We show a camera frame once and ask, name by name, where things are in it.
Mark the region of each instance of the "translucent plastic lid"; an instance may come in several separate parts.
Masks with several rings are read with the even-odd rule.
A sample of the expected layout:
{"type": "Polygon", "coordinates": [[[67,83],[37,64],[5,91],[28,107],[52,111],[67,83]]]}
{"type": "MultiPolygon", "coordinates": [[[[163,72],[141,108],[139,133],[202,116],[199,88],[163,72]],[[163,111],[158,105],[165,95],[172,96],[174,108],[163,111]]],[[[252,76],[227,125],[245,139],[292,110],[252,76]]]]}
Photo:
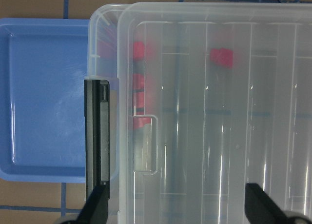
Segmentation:
{"type": "Polygon", "coordinates": [[[247,223],[246,182],[312,217],[311,23],[310,5],[124,10],[118,223],[247,223]]]}

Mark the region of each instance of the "transparent storage bin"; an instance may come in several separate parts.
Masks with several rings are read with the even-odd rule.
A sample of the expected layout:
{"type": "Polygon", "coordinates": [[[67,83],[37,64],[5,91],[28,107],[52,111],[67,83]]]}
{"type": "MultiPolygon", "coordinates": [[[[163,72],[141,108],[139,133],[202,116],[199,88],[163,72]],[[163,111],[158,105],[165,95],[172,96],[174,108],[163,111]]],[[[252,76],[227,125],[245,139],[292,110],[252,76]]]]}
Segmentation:
{"type": "Polygon", "coordinates": [[[117,109],[108,223],[248,223],[247,182],[312,218],[310,5],[107,5],[89,36],[117,109]]]}

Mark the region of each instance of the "blue plastic tray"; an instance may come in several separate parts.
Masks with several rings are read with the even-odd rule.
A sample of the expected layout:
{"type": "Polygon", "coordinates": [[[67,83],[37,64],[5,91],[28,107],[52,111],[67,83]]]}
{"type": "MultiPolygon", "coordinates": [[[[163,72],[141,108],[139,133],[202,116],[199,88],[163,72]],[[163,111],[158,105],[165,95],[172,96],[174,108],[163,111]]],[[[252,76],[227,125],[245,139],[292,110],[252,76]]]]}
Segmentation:
{"type": "Polygon", "coordinates": [[[0,177],[85,182],[88,20],[0,20],[0,177]]]}

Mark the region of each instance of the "plastic container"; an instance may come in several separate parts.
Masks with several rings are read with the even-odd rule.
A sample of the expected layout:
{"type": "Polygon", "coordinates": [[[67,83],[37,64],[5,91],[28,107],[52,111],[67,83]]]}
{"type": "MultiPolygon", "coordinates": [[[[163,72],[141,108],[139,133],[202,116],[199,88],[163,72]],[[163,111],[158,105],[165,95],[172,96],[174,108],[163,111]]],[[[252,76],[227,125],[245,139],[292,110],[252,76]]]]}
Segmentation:
{"type": "MultiPolygon", "coordinates": [[[[91,19],[91,38],[103,21],[91,19]]],[[[108,223],[246,223],[246,182],[311,218],[311,24],[310,5],[124,8],[117,72],[89,62],[92,78],[119,83],[119,207],[108,223]],[[139,114],[135,42],[145,47],[139,114]],[[150,122],[140,142],[137,118],[150,122]]]]}
{"type": "Polygon", "coordinates": [[[0,177],[85,182],[88,20],[0,20],[0,177]]]}

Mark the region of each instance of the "clear plastic box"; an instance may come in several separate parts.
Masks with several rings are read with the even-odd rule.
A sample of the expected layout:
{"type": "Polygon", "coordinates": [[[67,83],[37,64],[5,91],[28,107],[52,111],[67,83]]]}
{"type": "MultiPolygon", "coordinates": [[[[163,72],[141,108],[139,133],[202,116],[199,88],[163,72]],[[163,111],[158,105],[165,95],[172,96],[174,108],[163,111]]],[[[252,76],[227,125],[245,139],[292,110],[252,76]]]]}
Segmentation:
{"type": "Polygon", "coordinates": [[[116,7],[89,27],[118,96],[108,223],[248,223],[246,182],[311,218],[312,6],[119,6],[115,72],[93,41],[116,7]]]}

